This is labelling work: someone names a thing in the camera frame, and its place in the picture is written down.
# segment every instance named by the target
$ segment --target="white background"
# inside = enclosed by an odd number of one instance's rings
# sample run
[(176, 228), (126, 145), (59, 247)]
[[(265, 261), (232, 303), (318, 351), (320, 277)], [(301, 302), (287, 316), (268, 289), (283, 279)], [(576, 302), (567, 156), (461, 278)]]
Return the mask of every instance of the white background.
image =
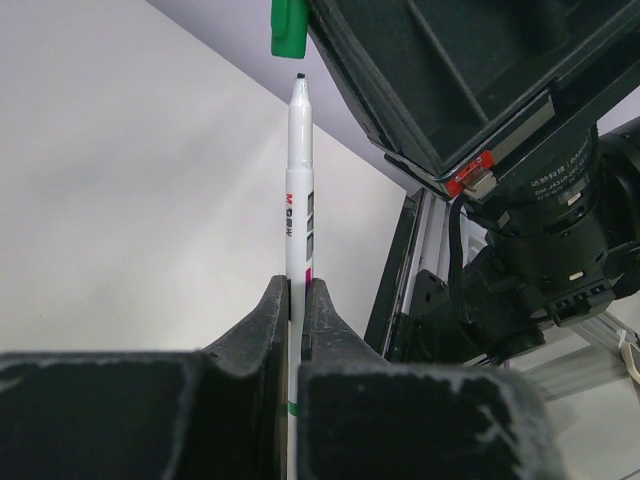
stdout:
[[(190, 349), (253, 309), (284, 102), (142, 0), (2, 2), (0, 65), (0, 350)], [(315, 154), (316, 272), (363, 333), (404, 192), (319, 129)]]

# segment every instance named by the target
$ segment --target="white marker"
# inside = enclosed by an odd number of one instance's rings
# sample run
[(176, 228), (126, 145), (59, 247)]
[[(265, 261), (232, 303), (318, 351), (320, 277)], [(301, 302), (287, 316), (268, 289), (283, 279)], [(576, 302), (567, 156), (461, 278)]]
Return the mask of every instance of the white marker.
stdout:
[(299, 73), (289, 104), (286, 243), (290, 282), (289, 324), (289, 476), (295, 478), (295, 416), (301, 361), (305, 297), (313, 278), (313, 119), (307, 80)]

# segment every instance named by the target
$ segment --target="red clip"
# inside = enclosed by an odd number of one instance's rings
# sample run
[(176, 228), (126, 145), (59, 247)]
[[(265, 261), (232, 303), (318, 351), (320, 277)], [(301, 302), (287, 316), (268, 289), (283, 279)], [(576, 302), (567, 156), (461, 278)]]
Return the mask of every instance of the red clip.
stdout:
[(466, 167), (460, 170), (455, 176), (455, 178), (452, 178), (447, 182), (446, 187), (447, 187), (447, 191), (449, 192), (449, 195), (451, 195), (451, 198), (455, 198), (463, 192), (464, 185), (462, 181), (466, 177), (468, 177), (469, 174), (473, 172), (476, 168), (483, 167), (488, 170), (494, 165), (495, 165), (495, 162), (493, 161), (493, 155), (491, 155), (491, 151), (485, 150), (484, 152), (482, 152), (479, 157), (477, 157), (475, 160), (469, 163)]

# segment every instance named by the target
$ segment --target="black cable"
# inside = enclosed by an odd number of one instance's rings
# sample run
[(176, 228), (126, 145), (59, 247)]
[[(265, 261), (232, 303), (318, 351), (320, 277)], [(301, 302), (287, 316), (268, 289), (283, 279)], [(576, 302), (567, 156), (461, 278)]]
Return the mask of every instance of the black cable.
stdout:
[(451, 205), (449, 213), (449, 295), (453, 310), (458, 320), (464, 324), (470, 324), (471, 319), (464, 302), (462, 288), (462, 238), (460, 233), (460, 215), (462, 207), (469, 201), (465, 195), (460, 195)]

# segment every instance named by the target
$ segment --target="black plastic case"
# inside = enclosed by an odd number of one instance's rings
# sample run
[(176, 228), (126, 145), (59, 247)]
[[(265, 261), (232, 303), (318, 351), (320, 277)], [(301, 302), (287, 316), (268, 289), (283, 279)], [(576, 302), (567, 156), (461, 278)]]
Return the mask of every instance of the black plastic case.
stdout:
[(314, 41), (370, 140), (444, 196), (483, 151), (500, 153), (499, 179), (534, 174), (640, 84), (640, 0), (309, 4)]

